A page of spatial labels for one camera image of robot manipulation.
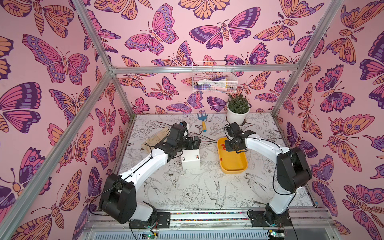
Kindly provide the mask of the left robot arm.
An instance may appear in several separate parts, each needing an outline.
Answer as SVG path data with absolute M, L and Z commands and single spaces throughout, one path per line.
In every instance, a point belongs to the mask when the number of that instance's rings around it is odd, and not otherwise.
M 190 137 L 186 122 L 173 124 L 154 146 L 150 153 L 130 170 L 107 177 L 100 197 L 99 208 L 120 224 L 138 221 L 145 227 L 157 222 L 157 209 L 150 204 L 137 201 L 137 190 L 160 167 L 177 158 L 178 153 L 200 148 L 199 137 Z

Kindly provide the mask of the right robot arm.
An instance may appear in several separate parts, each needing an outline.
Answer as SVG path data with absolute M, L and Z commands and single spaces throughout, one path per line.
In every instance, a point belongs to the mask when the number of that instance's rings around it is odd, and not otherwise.
M 312 179 L 306 154 L 298 147 L 281 147 L 251 130 L 244 132 L 234 125 L 227 125 L 225 133 L 226 151 L 239 154 L 253 150 L 275 163 L 273 181 L 277 183 L 272 183 L 275 195 L 266 204 L 263 219 L 271 227 L 280 225 L 288 218 L 289 205 L 297 190 Z

